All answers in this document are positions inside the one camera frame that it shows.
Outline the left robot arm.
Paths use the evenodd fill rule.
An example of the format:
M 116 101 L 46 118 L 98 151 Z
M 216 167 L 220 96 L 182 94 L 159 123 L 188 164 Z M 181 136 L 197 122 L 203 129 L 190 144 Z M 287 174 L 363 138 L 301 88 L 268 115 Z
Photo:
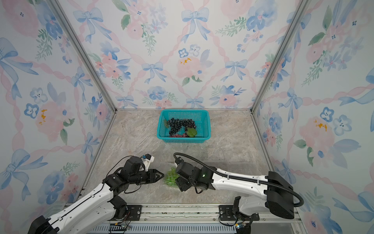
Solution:
M 160 181 L 164 174 L 151 169 L 154 157 L 126 156 L 124 166 L 114 166 L 91 192 L 62 211 L 45 218 L 39 216 L 29 228 L 30 234 L 85 234 L 109 220 L 125 220 L 131 214 L 120 194 L 134 184 L 138 187 Z

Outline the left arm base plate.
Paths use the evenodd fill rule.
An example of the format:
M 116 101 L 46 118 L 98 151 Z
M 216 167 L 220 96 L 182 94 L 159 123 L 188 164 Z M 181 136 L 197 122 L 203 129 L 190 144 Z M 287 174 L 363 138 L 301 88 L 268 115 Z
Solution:
M 142 205 L 126 205 L 115 209 L 113 217 L 108 221 L 139 221 L 142 213 Z

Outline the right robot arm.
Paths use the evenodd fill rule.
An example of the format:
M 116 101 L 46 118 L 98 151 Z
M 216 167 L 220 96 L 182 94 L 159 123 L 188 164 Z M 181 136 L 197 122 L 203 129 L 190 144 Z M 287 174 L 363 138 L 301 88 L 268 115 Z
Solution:
M 196 193 L 206 190 L 234 191 L 246 194 L 235 199 L 234 214 L 250 216 L 269 211 L 280 218 L 294 219 L 293 188 L 275 172 L 242 175 L 215 167 L 198 168 L 181 158 L 175 160 L 175 166 L 179 175 L 175 182 L 182 192 L 191 187 Z

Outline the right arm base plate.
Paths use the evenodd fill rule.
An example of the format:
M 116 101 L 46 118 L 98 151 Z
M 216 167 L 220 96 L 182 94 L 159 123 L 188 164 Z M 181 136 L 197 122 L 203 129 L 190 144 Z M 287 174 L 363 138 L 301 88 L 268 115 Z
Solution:
M 219 205 L 219 219 L 221 221 L 259 221 L 259 214 L 247 215 L 239 211 L 234 205 Z

